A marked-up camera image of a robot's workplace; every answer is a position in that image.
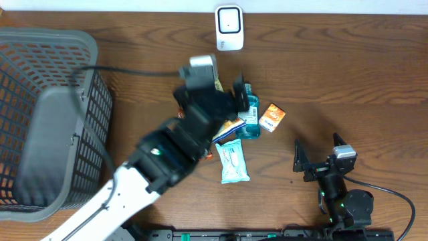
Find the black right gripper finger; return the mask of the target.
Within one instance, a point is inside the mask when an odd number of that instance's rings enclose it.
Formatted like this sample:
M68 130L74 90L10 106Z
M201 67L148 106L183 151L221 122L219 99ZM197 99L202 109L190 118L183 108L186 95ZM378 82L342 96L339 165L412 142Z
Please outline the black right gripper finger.
M335 147L347 145L347 143L343 140L343 138L338 133L333 133L333 141L334 141Z
M303 172L308 169L310 162L298 139L295 140L294 146L295 146L295 155L294 155L293 172Z

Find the yellow wet wipes bag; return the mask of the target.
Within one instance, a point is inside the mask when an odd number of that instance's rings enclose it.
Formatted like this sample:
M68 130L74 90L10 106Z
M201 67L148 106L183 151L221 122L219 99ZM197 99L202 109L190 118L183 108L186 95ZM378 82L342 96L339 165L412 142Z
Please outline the yellow wet wipes bag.
M215 114L219 116L220 120L224 120L217 133L211 139L211 142L215 143L244 127L245 122L237 115L235 95L231 92L224 93L216 90L213 104Z

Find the blue mouthwash bottle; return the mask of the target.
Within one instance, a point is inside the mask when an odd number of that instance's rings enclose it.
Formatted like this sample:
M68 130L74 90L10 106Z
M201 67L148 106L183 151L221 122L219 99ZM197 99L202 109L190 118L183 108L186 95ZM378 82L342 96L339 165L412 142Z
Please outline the blue mouthwash bottle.
M245 122L245 126L236 130L239 139L258 139L261 135L259 126L259 97L252 92L252 86L245 83L245 91L249 101L249 110L239 112L238 117Z

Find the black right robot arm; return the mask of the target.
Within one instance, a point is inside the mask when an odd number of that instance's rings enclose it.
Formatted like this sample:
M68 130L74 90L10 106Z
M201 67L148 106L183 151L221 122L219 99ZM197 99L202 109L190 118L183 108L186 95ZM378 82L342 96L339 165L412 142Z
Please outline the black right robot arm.
M338 229L364 228L372 224L374 197L368 191L347 189L344 178L354 169L357 152L337 133L333 134L333 141L332 154L326 161L311 163L296 139L293 171L302 172L305 182L318 183L320 205L326 206L326 213Z

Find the orange small box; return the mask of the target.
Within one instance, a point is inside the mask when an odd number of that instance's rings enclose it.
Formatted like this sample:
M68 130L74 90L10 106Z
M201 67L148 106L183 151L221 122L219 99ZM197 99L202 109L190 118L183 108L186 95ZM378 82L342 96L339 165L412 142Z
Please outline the orange small box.
M286 112L284 110L271 103L260 117L259 126L272 133L276 130L285 115Z

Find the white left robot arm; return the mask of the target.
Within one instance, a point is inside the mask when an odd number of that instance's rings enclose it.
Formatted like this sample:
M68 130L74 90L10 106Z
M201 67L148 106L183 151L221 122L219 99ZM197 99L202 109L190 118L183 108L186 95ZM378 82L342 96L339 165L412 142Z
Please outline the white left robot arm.
M173 129L164 123L143 137L112 180L46 240L106 240L191 174L207 156L223 123L249 108L242 76L230 92L219 91L210 82L198 88L180 86L173 96L184 110L184 118L172 118Z

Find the red brown snack bar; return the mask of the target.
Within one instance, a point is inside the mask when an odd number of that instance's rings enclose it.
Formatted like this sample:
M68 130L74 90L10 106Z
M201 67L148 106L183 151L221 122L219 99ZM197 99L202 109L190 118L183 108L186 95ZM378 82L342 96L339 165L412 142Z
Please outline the red brown snack bar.
M178 116L178 118L184 118L185 117L183 109L181 109L181 108L178 109L177 116ZM203 159L210 160L212 158L213 158L212 152L210 150L206 151L206 154L203 156Z

